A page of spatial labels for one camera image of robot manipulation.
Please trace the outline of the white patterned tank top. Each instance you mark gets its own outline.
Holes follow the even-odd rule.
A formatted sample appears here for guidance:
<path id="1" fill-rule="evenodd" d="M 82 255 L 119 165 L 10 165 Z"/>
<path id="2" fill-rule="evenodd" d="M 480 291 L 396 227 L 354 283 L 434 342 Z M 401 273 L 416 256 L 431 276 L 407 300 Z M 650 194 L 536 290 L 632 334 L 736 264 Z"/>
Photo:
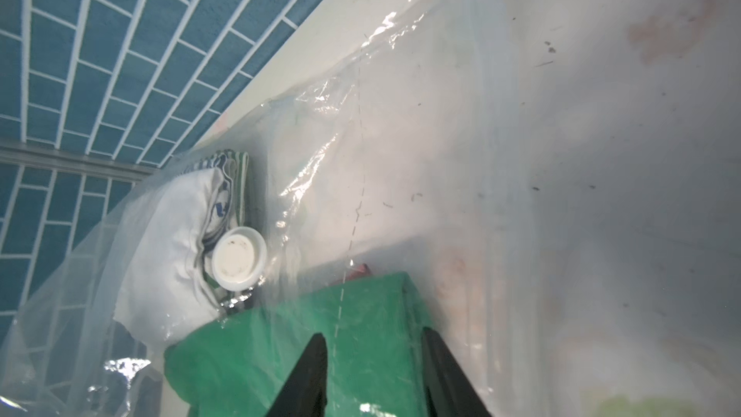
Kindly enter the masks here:
<path id="1" fill-rule="evenodd" d="M 216 243 L 247 220 L 250 158 L 218 151 L 136 198 L 122 229 L 135 238 L 114 319 L 148 349 L 163 351 L 223 313 Z"/>

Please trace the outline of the clear plastic vacuum bag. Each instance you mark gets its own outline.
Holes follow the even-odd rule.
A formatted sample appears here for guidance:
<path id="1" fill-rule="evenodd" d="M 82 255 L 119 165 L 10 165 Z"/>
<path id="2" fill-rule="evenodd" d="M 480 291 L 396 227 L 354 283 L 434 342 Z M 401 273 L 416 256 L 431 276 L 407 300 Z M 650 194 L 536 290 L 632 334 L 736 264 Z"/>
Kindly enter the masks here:
<path id="1" fill-rule="evenodd" d="M 223 150 L 267 263 L 217 320 L 367 264 L 409 275 L 492 416 L 739 415 L 740 0 L 396 1 L 92 229 L 11 325 L 3 415 L 192 416 L 180 341 L 114 319 L 122 221 Z"/>

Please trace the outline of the red garment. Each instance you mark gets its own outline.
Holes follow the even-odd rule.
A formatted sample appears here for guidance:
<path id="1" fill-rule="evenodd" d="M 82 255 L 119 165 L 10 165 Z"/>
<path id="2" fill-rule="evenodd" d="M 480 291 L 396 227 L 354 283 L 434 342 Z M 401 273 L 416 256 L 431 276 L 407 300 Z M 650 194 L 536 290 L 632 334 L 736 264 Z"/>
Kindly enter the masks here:
<path id="1" fill-rule="evenodd" d="M 343 275 L 336 281 L 330 283 L 330 286 L 335 285 L 342 285 L 347 282 L 365 278 L 365 277 L 371 277 L 372 271 L 370 267 L 367 264 L 361 264 L 360 266 L 352 266 L 351 268 L 347 268 Z"/>

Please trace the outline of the green garment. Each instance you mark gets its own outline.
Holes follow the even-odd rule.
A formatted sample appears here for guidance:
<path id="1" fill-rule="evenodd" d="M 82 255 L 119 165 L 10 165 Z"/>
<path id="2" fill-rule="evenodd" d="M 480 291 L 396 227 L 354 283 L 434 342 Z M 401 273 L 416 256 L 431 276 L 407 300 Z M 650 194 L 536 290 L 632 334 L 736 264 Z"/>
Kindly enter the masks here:
<path id="1" fill-rule="evenodd" d="M 425 416 L 428 306 L 405 272 L 364 277 L 211 322 L 167 349 L 192 416 L 264 416 L 310 339 L 326 341 L 328 416 Z"/>

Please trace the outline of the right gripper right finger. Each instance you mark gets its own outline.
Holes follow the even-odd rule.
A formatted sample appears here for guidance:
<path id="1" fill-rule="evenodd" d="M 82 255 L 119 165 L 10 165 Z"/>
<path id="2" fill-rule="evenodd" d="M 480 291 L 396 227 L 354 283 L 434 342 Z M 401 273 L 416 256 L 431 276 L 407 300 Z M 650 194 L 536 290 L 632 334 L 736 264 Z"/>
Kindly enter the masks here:
<path id="1" fill-rule="evenodd" d="M 423 384 L 431 417 L 491 417 L 441 335 L 422 332 Z"/>

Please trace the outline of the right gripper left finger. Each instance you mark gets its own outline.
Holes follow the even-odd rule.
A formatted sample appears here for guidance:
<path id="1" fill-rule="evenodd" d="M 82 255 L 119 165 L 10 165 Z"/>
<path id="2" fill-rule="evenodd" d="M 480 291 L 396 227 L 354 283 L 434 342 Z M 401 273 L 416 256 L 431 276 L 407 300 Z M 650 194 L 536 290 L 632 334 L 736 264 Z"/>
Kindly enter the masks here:
<path id="1" fill-rule="evenodd" d="M 300 355 L 266 417 L 324 417 L 327 405 L 326 340 L 314 334 Z"/>

